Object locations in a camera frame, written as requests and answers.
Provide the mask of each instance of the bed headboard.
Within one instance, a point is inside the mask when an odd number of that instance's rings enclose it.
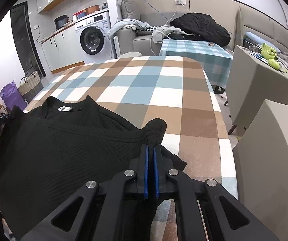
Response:
[[[235,45],[243,46],[245,32],[252,32],[288,52],[288,30],[260,12],[240,7],[236,16]]]

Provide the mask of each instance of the black pot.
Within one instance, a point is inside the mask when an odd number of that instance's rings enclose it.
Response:
[[[68,20],[69,20],[69,18],[68,18],[68,16],[67,16],[67,14],[62,15],[62,16],[56,18],[56,19],[54,20],[54,23],[55,23],[55,25],[56,25],[56,29],[59,30],[60,28],[62,28],[63,25],[68,22]]]

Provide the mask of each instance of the metal screw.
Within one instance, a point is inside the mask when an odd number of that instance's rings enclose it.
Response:
[[[126,171],[124,172],[124,174],[125,174],[125,176],[127,176],[127,177],[131,177],[132,175],[135,174],[135,172],[134,172],[133,170],[131,170],[131,169],[128,169],[128,170],[126,170]]]
[[[208,179],[206,182],[210,187],[216,186],[216,181],[214,179]]]
[[[90,180],[86,183],[86,187],[94,188],[96,186],[96,182],[94,180]]]
[[[168,171],[168,173],[172,176],[176,176],[179,173],[179,171],[175,168],[172,168]]]

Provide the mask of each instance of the purple bag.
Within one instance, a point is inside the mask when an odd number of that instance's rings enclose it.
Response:
[[[9,110],[12,110],[14,105],[18,106],[21,110],[24,110],[27,107],[26,102],[17,90],[15,80],[2,88],[0,97]]]

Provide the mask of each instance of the white tag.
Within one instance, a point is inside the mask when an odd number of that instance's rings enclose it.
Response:
[[[59,111],[71,111],[72,107],[61,106],[58,108]]]

